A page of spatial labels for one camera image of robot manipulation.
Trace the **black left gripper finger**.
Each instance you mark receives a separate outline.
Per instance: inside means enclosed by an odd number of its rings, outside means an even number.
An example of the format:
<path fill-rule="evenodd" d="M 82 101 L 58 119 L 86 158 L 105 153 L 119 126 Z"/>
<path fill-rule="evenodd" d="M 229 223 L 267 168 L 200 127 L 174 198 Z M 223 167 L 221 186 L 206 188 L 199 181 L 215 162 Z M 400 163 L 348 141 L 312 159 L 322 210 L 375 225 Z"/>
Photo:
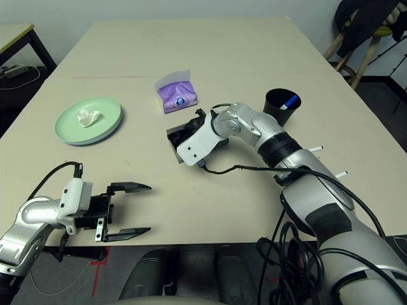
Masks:
<path fill-rule="evenodd" d="M 124 241 L 140 236 L 150 231 L 150 227 L 121 229 L 118 233 L 106 234 L 104 236 L 105 242 Z"/>
<path fill-rule="evenodd" d="M 142 191 L 150 191 L 151 187 L 145 184 L 136 182 L 112 182 L 110 185 L 110 192 L 123 191 L 125 193 L 139 193 Z"/>

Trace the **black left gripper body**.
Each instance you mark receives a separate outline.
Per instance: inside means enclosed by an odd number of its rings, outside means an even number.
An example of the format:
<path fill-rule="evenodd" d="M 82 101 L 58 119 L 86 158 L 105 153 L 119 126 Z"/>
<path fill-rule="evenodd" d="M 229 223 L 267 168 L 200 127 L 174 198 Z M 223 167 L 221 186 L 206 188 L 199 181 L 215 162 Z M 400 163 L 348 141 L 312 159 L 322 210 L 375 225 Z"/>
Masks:
<path fill-rule="evenodd" d="M 112 241 L 107 228 L 113 218 L 112 196 L 114 196 L 113 186 L 108 186 L 105 193 L 92 196 L 88 211 L 78 218 L 78 228 L 95 230 L 95 241 Z"/>

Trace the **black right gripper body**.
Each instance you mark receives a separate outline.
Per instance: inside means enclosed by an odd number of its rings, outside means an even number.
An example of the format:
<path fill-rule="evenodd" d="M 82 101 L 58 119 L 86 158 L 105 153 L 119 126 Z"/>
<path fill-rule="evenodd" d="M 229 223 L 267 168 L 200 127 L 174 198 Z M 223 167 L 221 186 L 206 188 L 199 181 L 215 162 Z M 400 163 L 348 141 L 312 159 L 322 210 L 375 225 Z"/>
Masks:
<path fill-rule="evenodd" d="M 205 123 L 206 113 L 202 109 L 197 109 L 195 114 L 198 116 L 188 121 L 181 130 L 183 140 L 190 138 Z"/>

